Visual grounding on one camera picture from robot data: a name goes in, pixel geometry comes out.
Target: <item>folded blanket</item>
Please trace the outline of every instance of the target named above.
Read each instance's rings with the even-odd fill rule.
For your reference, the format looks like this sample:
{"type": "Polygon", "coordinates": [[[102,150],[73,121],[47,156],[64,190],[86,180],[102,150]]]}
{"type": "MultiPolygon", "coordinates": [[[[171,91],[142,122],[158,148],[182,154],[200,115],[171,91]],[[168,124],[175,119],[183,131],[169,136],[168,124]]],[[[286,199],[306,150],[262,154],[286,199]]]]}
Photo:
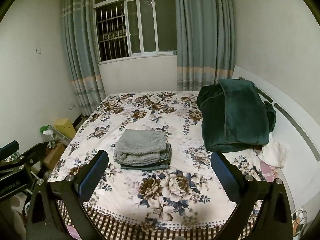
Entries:
{"type": "Polygon", "coordinates": [[[120,164],[158,162],[166,150],[164,136],[161,131],[126,129],[116,143],[114,160],[120,164]]]}
{"type": "Polygon", "coordinates": [[[170,149],[168,153],[168,159],[164,161],[160,161],[151,165],[145,166],[130,166],[130,165],[121,165],[121,169],[123,170],[136,170],[136,171],[157,171],[157,170],[167,170],[169,168],[170,160],[172,155],[172,149],[170,149]]]}
{"type": "Polygon", "coordinates": [[[171,145],[170,143],[166,144],[166,150],[159,153],[150,153],[147,155],[136,156],[136,155],[127,155],[123,160],[115,160],[121,165],[128,165],[132,167],[152,165],[161,161],[169,159],[169,151],[171,145]]]}
{"type": "Polygon", "coordinates": [[[276,112],[268,102],[263,104],[251,81],[222,79],[205,86],[197,105],[208,151],[236,152],[269,142],[276,112]]]}

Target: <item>floral bedspread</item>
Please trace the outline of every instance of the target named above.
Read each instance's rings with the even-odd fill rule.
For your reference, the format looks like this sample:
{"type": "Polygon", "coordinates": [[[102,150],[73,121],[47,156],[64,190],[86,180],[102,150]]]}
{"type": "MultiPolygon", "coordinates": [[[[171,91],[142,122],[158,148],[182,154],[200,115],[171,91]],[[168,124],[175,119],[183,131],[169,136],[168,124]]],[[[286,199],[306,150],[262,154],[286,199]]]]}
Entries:
{"type": "MultiPolygon", "coordinates": [[[[185,91],[108,96],[79,129],[50,181],[76,174],[103,149],[108,152],[109,166],[90,201],[85,203],[100,217],[111,216],[117,223],[136,225],[147,234],[165,229],[182,230],[183,236],[184,231],[194,228],[223,225],[236,204],[228,199],[211,169],[211,152],[205,150],[201,135],[197,94],[185,91]],[[150,173],[121,170],[113,160],[113,152],[125,129],[163,131],[172,148],[170,168],[150,173]]],[[[253,150],[225,156],[244,174],[265,180],[253,150]]],[[[252,218],[258,209],[257,204],[252,218]]],[[[98,224],[101,230],[108,230],[101,226],[101,221],[98,224]]]]}

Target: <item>striped curtain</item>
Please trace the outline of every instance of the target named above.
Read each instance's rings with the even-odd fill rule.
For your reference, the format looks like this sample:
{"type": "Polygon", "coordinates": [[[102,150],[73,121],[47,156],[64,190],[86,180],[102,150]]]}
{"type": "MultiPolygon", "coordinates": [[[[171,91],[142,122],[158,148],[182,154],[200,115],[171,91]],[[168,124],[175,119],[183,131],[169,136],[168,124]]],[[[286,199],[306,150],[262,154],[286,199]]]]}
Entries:
{"type": "Polygon", "coordinates": [[[178,90],[231,78],[235,27],[231,0],[176,0],[178,90]]]}
{"type": "Polygon", "coordinates": [[[62,32],[71,82],[89,116],[106,97],[93,45],[92,0],[63,0],[62,32]]]}

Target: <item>folded gray towel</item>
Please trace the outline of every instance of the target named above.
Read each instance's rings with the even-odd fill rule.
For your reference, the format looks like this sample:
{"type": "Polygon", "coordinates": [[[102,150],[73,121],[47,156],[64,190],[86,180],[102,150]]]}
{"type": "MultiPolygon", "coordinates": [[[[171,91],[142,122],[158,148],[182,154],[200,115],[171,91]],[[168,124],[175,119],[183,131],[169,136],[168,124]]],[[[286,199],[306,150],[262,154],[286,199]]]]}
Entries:
{"type": "Polygon", "coordinates": [[[165,134],[161,131],[126,129],[116,143],[114,159],[124,161],[128,155],[150,155],[160,159],[160,152],[166,150],[165,134]]]}
{"type": "Polygon", "coordinates": [[[129,171],[157,171],[157,170],[167,170],[169,168],[170,159],[172,155],[172,149],[169,150],[168,158],[157,163],[145,166],[132,166],[132,165],[121,165],[121,169],[129,171]]]}
{"type": "Polygon", "coordinates": [[[162,162],[169,159],[169,151],[171,145],[170,143],[166,144],[166,150],[158,153],[150,153],[147,155],[136,156],[136,155],[126,155],[124,154],[124,158],[121,160],[115,159],[115,161],[122,165],[130,165],[130,166],[145,166],[151,165],[154,163],[162,162]]]}

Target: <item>light switch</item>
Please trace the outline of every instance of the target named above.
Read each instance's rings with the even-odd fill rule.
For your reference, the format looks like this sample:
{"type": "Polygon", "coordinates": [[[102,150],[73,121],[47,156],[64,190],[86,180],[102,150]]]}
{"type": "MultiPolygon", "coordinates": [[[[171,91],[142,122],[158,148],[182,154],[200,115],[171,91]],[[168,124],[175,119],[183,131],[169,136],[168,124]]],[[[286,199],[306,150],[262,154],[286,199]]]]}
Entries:
{"type": "Polygon", "coordinates": [[[37,47],[36,47],[36,52],[37,52],[37,54],[40,54],[40,53],[41,53],[41,48],[40,48],[40,46],[37,46],[37,47]]]}

